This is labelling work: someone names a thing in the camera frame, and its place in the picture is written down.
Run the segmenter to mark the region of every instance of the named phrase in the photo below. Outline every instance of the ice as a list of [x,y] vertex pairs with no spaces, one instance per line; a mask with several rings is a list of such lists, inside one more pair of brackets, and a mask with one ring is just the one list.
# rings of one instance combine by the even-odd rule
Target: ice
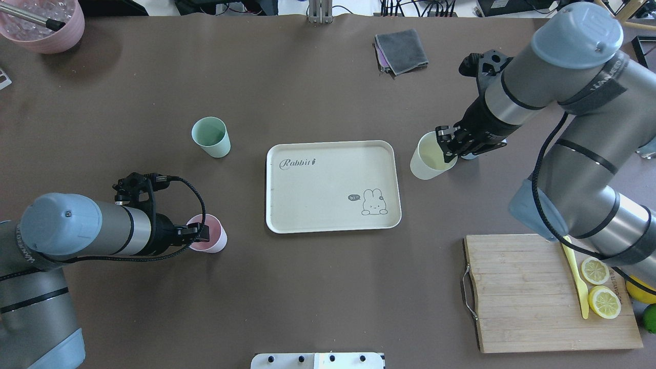
[[[68,22],[75,10],[75,0],[26,1],[22,7],[29,12],[46,18]],[[33,41],[54,33],[46,27],[38,26],[27,20],[13,16],[7,16],[7,19],[9,21],[5,24],[4,29],[11,37],[17,40]]]

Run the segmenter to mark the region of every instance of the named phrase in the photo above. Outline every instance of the cup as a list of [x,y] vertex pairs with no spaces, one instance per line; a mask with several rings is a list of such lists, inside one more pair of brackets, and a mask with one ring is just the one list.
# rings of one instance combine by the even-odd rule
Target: cup
[[[14,5],[16,7],[22,8],[24,3],[27,3],[27,0],[4,0],[7,4]],[[69,20],[66,21],[66,25],[57,32],[54,32],[51,35],[46,37],[36,39],[33,41],[22,41],[19,39],[13,38],[9,32],[5,29],[5,24],[10,22],[9,15],[5,13],[0,13],[0,34],[6,37],[13,43],[33,51],[35,53],[41,54],[56,54],[66,51],[75,44],[77,44],[82,38],[84,33],[84,14],[82,14],[82,8],[77,0],[67,0],[67,3],[74,3],[75,8],[73,14]]]
[[451,169],[458,161],[456,156],[450,163],[444,162],[444,153],[438,145],[435,131],[425,134],[410,160],[410,170],[419,179],[431,179]]
[[[203,219],[203,214],[196,215],[189,219],[187,224],[200,223]],[[211,214],[205,214],[205,225],[209,227],[209,241],[208,242],[194,242],[189,246],[194,251],[216,253],[226,247],[228,242],[228,235],[223,229],[221,222]]]
[[194,124],[192,138],[213,158],[223,158],[230,152],[230,137],[221,119],[206,117]]

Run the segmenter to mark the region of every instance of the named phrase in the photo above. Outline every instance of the cutting board handle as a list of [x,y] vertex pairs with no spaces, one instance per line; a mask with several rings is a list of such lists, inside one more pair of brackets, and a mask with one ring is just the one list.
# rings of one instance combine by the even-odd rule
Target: cutting board handle
[[474,307],[476,306],[475,305],[476,302],[472,301],[472,306],[469,306],[469,302],[467,302],[467,291],[466,291],[466,288],[464,286],[464,277],[469,275],[471,271],[472,271],[472,267],[471,267],[471,265],[469,265],[469,263],[467,263],[467,266],[464,269],[464,273],[462,274],[462,279],[460,281],[460,289],[462,291],[462,299],[464,301],[464,306],[466,306],[467,309],[469,310],[469,312],[472,313],[472,318],[474,318],[475,321],[478,321],[478,314],[476,314],[476,312],[474,311]]

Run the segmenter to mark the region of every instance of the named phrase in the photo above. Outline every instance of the gray cloth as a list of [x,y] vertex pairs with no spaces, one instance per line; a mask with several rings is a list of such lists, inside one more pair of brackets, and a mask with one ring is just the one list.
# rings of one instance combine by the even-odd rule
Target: gray cloth
[[428,65],[428,58],[413,28],[395,33],[374,36],[376,46],[390,65],[395,75]]

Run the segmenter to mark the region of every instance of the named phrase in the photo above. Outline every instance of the white label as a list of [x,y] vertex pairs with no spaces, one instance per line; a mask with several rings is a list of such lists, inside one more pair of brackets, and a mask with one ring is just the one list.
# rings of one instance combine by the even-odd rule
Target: white label
[[505,8],[507,4],[508,4],[508,0],[495,0],[495,2],[492,3],[490,9]]

